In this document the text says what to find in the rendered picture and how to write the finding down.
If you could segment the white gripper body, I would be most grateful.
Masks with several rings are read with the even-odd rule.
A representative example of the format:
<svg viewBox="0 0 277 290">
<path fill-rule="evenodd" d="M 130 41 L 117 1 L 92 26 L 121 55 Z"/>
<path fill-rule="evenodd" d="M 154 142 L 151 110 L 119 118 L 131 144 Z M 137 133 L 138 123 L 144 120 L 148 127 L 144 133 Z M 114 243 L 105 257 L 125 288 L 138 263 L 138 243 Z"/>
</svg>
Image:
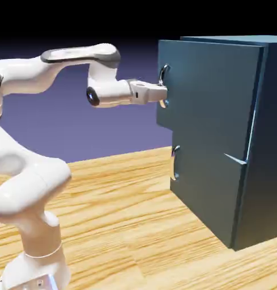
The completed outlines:
<svg viewBox="0 0 277 290">
<path fill-rule="evenodd" d="M 167 98 L 168 89 L 166 86 L 147 83 L 146 88 L 146 101 L 148 103 L 165 100 Z"/>
</svg>

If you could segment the long curved metal door handle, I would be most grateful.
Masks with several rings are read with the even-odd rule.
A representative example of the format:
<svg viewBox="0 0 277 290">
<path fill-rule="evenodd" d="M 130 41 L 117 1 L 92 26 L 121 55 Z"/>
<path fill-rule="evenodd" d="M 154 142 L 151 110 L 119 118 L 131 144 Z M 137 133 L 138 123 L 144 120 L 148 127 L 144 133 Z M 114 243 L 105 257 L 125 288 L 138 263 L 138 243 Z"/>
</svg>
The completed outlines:
<svg viewBox="0 0 277 290">
<path fill-rule="evenodd" d="M 167 63 L 160 69 L 160 72 L 159 72 L 159 85 L 160 86 L 164 86 L 164 77 L 168 69 L 169 69 L 169 65 Z M 169 101 L 168 99 L 163 99 L 159 101 L 159 104 L 162 108 L 166 108 L 169 104 Z"/>
</svg>

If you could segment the large dark teal cabinet door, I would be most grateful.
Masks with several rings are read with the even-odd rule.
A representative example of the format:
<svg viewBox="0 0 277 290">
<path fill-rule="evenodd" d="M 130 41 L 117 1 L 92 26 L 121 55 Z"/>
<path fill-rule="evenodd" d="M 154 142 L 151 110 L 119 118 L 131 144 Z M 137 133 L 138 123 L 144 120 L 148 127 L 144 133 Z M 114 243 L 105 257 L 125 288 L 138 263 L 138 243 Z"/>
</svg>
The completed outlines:
<svg viewBox="0 0 277 290">
<path fill-rule="evenodd" d="M 190 145 L 247 162 L 263 51 L 257 45 L 161 40 L 168 105 L 157 108 L 158 124 Z"/>
</svg>

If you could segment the small dark teal cabinet door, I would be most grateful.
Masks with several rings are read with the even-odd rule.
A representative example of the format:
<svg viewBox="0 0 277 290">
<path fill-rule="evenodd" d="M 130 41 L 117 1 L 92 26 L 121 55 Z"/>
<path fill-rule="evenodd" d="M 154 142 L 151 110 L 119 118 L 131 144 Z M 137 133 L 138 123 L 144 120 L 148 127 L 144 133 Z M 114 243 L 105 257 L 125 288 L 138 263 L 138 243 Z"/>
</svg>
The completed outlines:
<svg viewBox="0 0 277 290">
<path fill-rule="evenodd" d="M 175 163 L 179 178 L 171 182 L 171 190 L 230 248 L 247 162 L 177 133 L 172 135 L 172 144 L 180 149 Z"/>
</svg>

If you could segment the dark teal cabinet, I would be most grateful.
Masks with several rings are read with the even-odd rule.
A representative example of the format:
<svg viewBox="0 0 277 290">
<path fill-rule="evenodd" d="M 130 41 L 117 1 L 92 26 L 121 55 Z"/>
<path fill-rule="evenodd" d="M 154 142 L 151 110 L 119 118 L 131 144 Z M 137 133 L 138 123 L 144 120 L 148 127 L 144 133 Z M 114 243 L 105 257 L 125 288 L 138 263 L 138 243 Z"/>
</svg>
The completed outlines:
<svg viewBox="0 0 277 290">
<path fill-rule="evenodd" d="M 233 250 L 277 237 L 277 36 L 183 36 L 179 40 L 264 48 L 247 165 L 237 198 Z"/>
</svg>

